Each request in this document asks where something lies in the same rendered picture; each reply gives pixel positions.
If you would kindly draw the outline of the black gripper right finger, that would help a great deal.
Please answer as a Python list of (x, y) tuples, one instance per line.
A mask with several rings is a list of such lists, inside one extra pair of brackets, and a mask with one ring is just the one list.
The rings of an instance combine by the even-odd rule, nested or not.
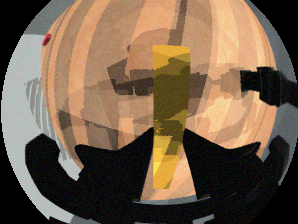
[(185, 128), (182, 145), (192, 173), (196, 198), (201, 200), (212, 197), (210, 190), (216, 188), (235, 163), (257, 153), (261, 141), (226, 149)]

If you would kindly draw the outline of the small red block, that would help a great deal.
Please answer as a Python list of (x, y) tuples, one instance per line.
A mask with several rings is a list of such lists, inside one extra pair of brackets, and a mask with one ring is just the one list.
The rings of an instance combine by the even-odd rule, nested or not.
[(52, 37), (52, 34), (51, 35), (47, 34), (47, 36), (44, 37), (43, 45), (47, 45), (48, 41), (49, 41), (49, 39), (51, 39), (51, 37)]

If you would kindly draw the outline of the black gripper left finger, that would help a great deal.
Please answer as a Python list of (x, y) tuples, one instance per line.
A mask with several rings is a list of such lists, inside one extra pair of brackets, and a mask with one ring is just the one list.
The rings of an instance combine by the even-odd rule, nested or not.
[(152, 157), (154, 144), (154, 129), (146, 129), (142, 135), (117, 151), (90, 147), (78, 144), (74, 147), (82, 165), (88, 165), (96, 171), (112, 173), (125, 180), (133, 201), (140, 202), (141, 193), (144, 192), (146, 176), (150, 157)]

